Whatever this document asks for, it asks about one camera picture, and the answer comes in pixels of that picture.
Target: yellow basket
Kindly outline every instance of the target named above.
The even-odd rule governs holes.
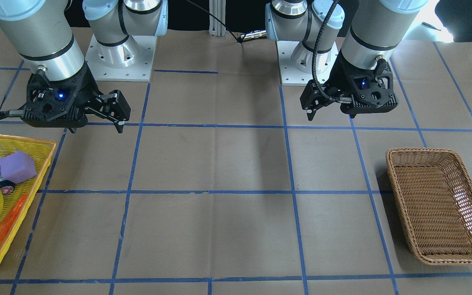
[[[4,136],[0,135],[0,156],[6,156],[17,151],[24,151],[32,158],[36,163],[37,176],[29,179],[23,183],[16,185],[14,191],[5,196],[3,211],[0,215],[1,220],[7,215],[10,209],[14,206],[17,200],[23,195],[28,194],[19,215],[12,225],[5,241],[0,245],[0,264],[5,256],[12,240],[14,239],[21,222],[25,218],[25,215],[34,200],[37,190],[41,186],[41,181],[47,172],[48,166],[50,166],[50,160],[56,150],[56,143],[52,141],[38,140],[34,138],[24,138],[19,136]]]

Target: black cable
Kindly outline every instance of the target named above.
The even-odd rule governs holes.
[[[312,62],[312,72],[313,72],[313,80],[316,82],[316,86],[318,87],[318,90],[322,93],[322,95],[326,99],[330,99],[332,101],[336,101],[338,97],[332,97],[324,92],[323,87],[320,85],[320,82],[318,82],[318,78],[316,77],[316,58],[318,56],[318,47],[320,46],[320,39],[322,38],[322,35],[324,33],[324,30],[327,26],[327,23],[329,22],[329,19],[331,18],[331,15],[333,14],[334,9],[336,8],[336,5],[338,5],[339,0],[334,0],[333,3],[331,4],[331,7],[329,8],[329,11],[327,12],[327,15],[324,18],[324,22],[322,22],[322,26],[320,27],[320,31],[318,31],[318,36],[316,37],[316,43],[314,45],[313,49],[313,62]]]
[[[212,15],[212,13],[210,13],[208,10],[206,10],[205,8],[203,8],[202,6],[199,6],[198,4],[195,4],[194,2],[192,2],[191,0],[186,0],[187,2],[191,3],[192,5],[194,5],[195,7],[198,7],[199,9],[203,10],[204,12],[208,13],[209,15],[211,15],[215,20],[217,20],[222,26],[225,27],[225,29],[227,30],[227,32],[230,32],[232,37],[234,37],[234,39],[236,40],[236,42],[238,43],[241,43],[238,38],[236,38],[236,36],[231,32],[231,30],[229,30],[229,28],[227,28],[227,26],[225,26],[225,24],[219,20],[217,17],[215,17],[214,15]]]

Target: empty basket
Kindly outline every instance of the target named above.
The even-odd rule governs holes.
[[[472,180],[452,150],[398,148],[388,175],[411,252],[430,265],[472,265]]]

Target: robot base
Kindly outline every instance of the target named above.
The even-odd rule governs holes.
[[[307,82],[313,78],[313,75],[304,73],[296,68],[290,56],[294,52],[294,48],[298,45],[298,41],[277,41],[279,71],[281,75],[281,85],[285,86],[306,86]],[[318,81],[325,82],[329,78],[333,64],[338,56],[338,48],[336,43],[328,55],[327,66],[322,73],[318,73]]]
[[[157,37],[133,36],[133,38],[139,44],[141,52],[136,58],[136,62],[129,67],[113,68],[103,63],[100,59],[98,41],[92,36],[85,60],[88,62],[88,67],[96,81],[150,82]]]

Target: robotic arm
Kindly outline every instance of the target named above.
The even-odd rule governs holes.
[[[84,2],[102,47],[101,58],[115,67],[136,60],[136,43],[129,34],[166,32],[166,0]],[[106,95],[99,91],[64,18],[67,7],[68,0],[0,0],[0,28],[32,71],[25,104],[0,111],[0,120],[20,117],[34,127],[66,127],[74,132],[88,123],[88,114],[94,114],[112,121],[121,133],[131,108],[120,90]]]
[[[361,113],[389,112],[397,107],[398,99],[393,92],[393,79],[388,59],[399,42],[403,39],[412,21],[428,0],[360,0],[360,6],[352,26],[347,34],[328,79],[323,83],[317,80],[315,69],[318,62],[313,59],[313,79],[307,83],[300,97],[302,108],[307,111],[311,121],[316,111],[333,102],[341,103],[343,113],[354,118]],[[266,24],[269,39],[291,40],[284,36],[285,22],[309,19],[304,14],[312,13],[322,24],[323,15],[328,23],[324,24],[323,34],[312,44],[318,48],[305,48],[314,54],[324,54],[337,36],[336,21],[333,18],[343,13],[337,1],[314,0],[312,11],[303,9],[285,9],[285,7],[306,7],[305,0],[273,0],[269,8],[276,16],[266,13]],[[301,32],[306,22],[300,22],[295,28]],[[307,43],[315,34],[305,35]]]

